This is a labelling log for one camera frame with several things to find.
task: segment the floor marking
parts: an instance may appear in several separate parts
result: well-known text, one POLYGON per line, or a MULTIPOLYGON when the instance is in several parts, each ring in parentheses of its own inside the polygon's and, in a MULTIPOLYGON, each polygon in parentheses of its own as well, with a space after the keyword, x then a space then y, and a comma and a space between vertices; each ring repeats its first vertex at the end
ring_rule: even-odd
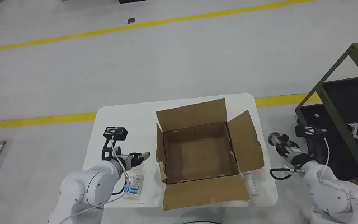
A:
MULTIPOLYGON (((265 106, 284 106, 284 105, 291 105, 291 104, 299 104, 306 96, 307 94, 295 94, 295 95, 284 95, 284 96, 260 97, 260 98, 255 98, 255 102, 258 108, 265 107, 265 106)), ((308 102, 320 102, 320 101, 321 100, 317 94, 314 94, 308 100, 308 102)), ((0 128, 15 128, 15 127, 72 123, 72 122, 90 122, 90 121, 94 121, 95 118, 96 118, 96 112, 83 113, 83 114, 69 114, 69 115, 60 115, 60 116, 44 116, 40 118, 1 120, 0 128)))
POLYGON ((81 34, 71 34, 71 35, 67 35, 67 36, 58 36, 56 38, 47 38, 47 39, 28 41, 28 42, 23 42, 23 43, 18 43, 18 44, 3 45, 3 46, 0 46, 0 50, 21 48, 21 47, 30 46, 30 45, 53 43, 53 42, 59 42, 59 41, 63 41, 63 40, 84 38, 86 36, 110 34, 113 32, 122 32, 122 31, 126 31, 126 30, 141 29, 144 27, 158 26, 158 25, 163 25, 163 24, 172 24, 175 22, 184 22, 184 21, 190 21, 190 20, 199 20, 202 18, 226 16, 226 15, 260 11, 260 10, 269 10, 272 8, 279 8, 279 7, 290 6, 293 4, 302 4, 302 3, 314 2, 314 1, 315 0, 286 0, 283 2, 264 4, 264 5, 260 5, 260 6, 250 6, 250 7, 246 7, 246 8, 237 8, 234 10, 209 12, 209 13, 204 13, 204 14, 184 16, 184 17, 178 17, 178 18, 167 18, 164 20, 158 20, 158 21, 152 21, 152 22, 142 22, 142 23, 138 23, 138 24, 128 24, 126 26, 120 26, 120 27, 115 27, 115 28, 110 28, 110 29, 105 29, 105 30, 83 32, 81 34))

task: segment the white cable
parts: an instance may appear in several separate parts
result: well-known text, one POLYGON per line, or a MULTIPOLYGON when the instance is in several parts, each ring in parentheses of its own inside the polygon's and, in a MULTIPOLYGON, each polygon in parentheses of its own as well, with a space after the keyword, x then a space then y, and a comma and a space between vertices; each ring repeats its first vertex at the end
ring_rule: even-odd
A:
POLYGON ((329 146, 328 146, 328 143, 327 143, 327 140, 326 138, 324 138, 324 142, 326 143, 326 146, 327 146, 327 151, 328 151, 328 156, 327 156, 327 161, 326 161, 326 164, 324 164, 324 168, 321 172, 321 175, 319 176, 319 181, 321 182, 321 177, 326 169, 326 167, 328 166, 328 162, 329 162, 329 156, 331 155, 331 150, 329 150, 329 146))
POLYGON ((95 209, 95 208, 104 206, 105 204, 112 203, 112 202, 114 202, 114 201, 116 201, 116 200, 122 198, 122 197, 126 194, 126 193, 125 193, 125 189, 126 189, 126 188, 129 188, 129 177, 128 177, 127 171, 126 171, 125 168, 124 168, 124 165, 123 165, 122 162, 118 159, 118 156, 117 156, 116 152, 114 151, 113 138, 114 138, 114 134, 113 134, 113 136, 112 136, 112 142, 111 142, 112 151, 113 151, 113 154, 116 156, 119 165, 122 167, 122 170, 123 170, 123 173, 124 173, 124 176, 125 176, 125 181, 126 181, 126 184, 124 185, 123 194, 122 194, 121 196, 119 196, 118 198, 116 198, 116 199, 109 200, 109 201, 106 202, 106 203, 99 204, 99 205, 97 205, 97 206, 94 206, 94 207, 91 207, 91 208, 87 208, 87 209, 85 209, 85 210, 83 210, 83 211, 80 211, 80 212, 78 212, 78 213, 76 213, 76 214, 73 214, 73 215, 71 215, 71 216, 69 216, 69 217, 63 219, 59 224, 62 224, 64 221, 68 220, 69 218, 73 218, 73 217, 75 217, 75 216, 77 216, 77 215, 79 215, 79 214, 82 214, 82 213, 84 213, 84 212, 87 212, 87 211, 89 211, 89 210, 92 210, 92 209, 95 209))

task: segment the label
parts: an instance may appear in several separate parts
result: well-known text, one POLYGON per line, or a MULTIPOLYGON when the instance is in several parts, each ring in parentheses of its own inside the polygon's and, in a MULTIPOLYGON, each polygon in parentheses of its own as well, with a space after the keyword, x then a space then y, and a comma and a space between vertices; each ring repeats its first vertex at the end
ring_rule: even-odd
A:
POLYGON ((128 194, 138 194, 140 183, 142 182, 142 179, 140 178, 140 175, 132 174, 129 176, 129 188, 124 189, 124 192, 128 194))
POLYGON ((292 148, 291 149, 293 152, 296 152, 296 153, 303 153, 301 150, 299 150, 298 148, 292 148))

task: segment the black cable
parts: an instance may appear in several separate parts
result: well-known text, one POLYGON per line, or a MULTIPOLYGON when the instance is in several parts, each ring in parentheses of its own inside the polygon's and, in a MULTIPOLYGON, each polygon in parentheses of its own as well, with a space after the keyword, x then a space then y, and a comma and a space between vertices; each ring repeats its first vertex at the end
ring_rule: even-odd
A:
POLYGON ((277 176, 274 175, 274 172, 278 172, 278 171, 280 172, 280 171, 291 171, 291 170, 288 168, 273 168, 273 169, 271 169, 270 174, 276 180, 286 180, 292 176, 291 174, 289 174, 287 176, 284 176, 283 178, 278 178, 277 176))
POLYGON ((124 191, 124 188, 125 188, 125 187, 123 187, 119 192, 112 193, 112 195, 118 195, 118 194, 122 193, 122 192, 124 191))
POLYGON ((185 222, 183 224, 203 223, 203 222, 212 223, 212 224, 221 224, 220 222, 213 222, 213 221, 191 221, 191 222, 185 222))

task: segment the box flap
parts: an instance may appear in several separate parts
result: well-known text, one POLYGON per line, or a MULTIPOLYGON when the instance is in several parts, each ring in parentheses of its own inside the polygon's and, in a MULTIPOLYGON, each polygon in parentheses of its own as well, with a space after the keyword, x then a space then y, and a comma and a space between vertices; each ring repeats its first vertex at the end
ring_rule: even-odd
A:
POLYGON ((164 132, 203 124, 226 122, 225 98, 179 108, 157 111, 164 132))
POLYGON ((249 200, 240 175, 169 184, 163 208, 170 210, 230 200, 249 200))
POLYGON ((240 172, 262 168, 262 149, 249 111, 229 121, 228 127, 240 172))
POLYGON ((161 175, 162 182, 165 182, 167 176, 164 170, 164 164, 166 162, 166 155, 164 152, 164 140, 163 140, 163 132, 161 128, 157 125, 157 150, 156 150, 156 160, 159 163, 159 173, 161 175))

